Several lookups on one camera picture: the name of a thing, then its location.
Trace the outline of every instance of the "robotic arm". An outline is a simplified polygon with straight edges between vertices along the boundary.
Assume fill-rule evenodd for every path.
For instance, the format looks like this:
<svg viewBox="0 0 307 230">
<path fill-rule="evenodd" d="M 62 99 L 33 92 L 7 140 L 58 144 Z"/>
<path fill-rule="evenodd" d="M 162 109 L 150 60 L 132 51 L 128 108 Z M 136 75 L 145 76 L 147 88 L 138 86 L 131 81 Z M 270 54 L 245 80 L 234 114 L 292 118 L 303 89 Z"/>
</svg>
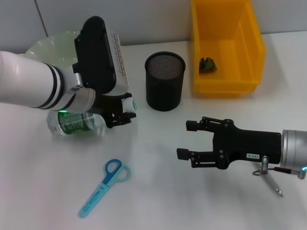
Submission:
<svg viewBox="0 0 307 230">
<path fill-rule="evenodd" d="M 70 113 L 100 114 L 108 128 L 136 117 L 120 43 L 100 17 L 88 19 L 74 40 L 78 62 L 66 68 L 0 52 L 0 102 Z"/>
<path fill-rule="evenodd" d="M 213 151 L 195 152 L 177 149 L 180 160 L 191 160 L 192 168 L 216 167 L 227 169 L 233 161 L 261 162 L 261 169 L 254 175 L 267 174 L 268 170 L 295 174 L 304 179 L 307 171 L 307 132 L 284 130 L 282 134 L 242 130 L 233 120 L 203 117 L 187 121 L 188 131 L 213 132 Z M 269 168 L 268 164 L 281 167 Z"/>
</svg>

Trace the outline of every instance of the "plastic bottle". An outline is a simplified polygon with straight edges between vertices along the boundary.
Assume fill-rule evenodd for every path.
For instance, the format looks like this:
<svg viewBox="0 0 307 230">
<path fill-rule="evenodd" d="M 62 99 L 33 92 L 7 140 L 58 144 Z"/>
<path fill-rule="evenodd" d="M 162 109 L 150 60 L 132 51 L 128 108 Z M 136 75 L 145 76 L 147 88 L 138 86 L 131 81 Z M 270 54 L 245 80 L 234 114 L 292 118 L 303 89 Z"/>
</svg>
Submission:
<svg viewBox="0 0 307 230">
<path fill-rule="evenodd" d="M 50 111 L 47 115 L 47 125 L 56 136 L 67 136 L 106 126 L 104 119 L 98 114 L 72 114 L 61 111 Z"/>
</svg>

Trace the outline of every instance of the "white wall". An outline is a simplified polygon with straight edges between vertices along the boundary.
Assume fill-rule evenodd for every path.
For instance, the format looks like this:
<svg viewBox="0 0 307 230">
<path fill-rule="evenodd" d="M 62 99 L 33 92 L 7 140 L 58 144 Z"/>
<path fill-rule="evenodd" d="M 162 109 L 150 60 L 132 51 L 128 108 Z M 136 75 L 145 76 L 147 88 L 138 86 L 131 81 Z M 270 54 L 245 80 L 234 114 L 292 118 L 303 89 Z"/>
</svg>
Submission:
<svg viewBox="0 0 307 230">
<path fill-rule="evenodd" d="M 307 0 L 251 0 L 262 33 L 307 30 Z M 101 16 L 124 45 L 190 39 L 190 0 L 37 0 L 50 35 Z M 44 37 L 34 0 L 0 1 L 0 49 L 21 52 Z"/>
<path fill-rule="evenodd" d="M 307 30 L 307 0 L 251 0 L 261 33 Z"/>
<path fill-rule="evenodd" d="M 183 41 L 190 37 L 190 0 L 38 0 L 48 34 L 80 30 L 98 15 L 122 44 Z"/>
<path fill-rule="evenodd" d="M 24 52 L 43 37 L 34 0 L 0 1 L 0 50 Z"/>
</svg>

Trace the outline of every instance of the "green bottle label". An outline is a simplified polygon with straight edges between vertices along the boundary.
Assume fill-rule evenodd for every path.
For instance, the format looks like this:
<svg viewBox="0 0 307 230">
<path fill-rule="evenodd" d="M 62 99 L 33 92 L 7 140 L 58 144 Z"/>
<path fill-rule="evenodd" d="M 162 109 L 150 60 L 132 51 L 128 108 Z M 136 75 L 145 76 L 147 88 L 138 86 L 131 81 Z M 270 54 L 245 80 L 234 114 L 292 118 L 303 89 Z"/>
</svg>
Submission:
<svg viewBox="0 0 307 230">
<path fill-rule="evenodd" d="M 58 120 L 59 126 L 68 135 L 91 130 L 87 126 L 83 114 L 58 113 Z"/>
<path fill-rule="evenodd" d="M 132 100 L 132 104 L 133 104 L 133 108 L 134 108 L 135 110 L 138 110 L 138 108 L 136 107 L 136 103 L 135 103 L 134 99 Z"/>
</svg>

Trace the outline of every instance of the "green object in bin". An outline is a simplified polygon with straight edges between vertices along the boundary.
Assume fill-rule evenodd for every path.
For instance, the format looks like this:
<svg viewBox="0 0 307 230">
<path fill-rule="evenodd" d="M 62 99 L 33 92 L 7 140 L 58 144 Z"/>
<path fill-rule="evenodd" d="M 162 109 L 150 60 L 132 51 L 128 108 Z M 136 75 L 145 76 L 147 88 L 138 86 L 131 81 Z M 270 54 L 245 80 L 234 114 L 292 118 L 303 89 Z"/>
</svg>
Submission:
<svg viewBox="0 0 307 230">
<path fill-rule="evenodd" d="M 216 71 L 217 67 L 213 61 L 213 59 L 207 57 L 206 60 L 204 58 L 201 58 L 200 61 L 200 73 L 209 73 Z"/>
</svg>

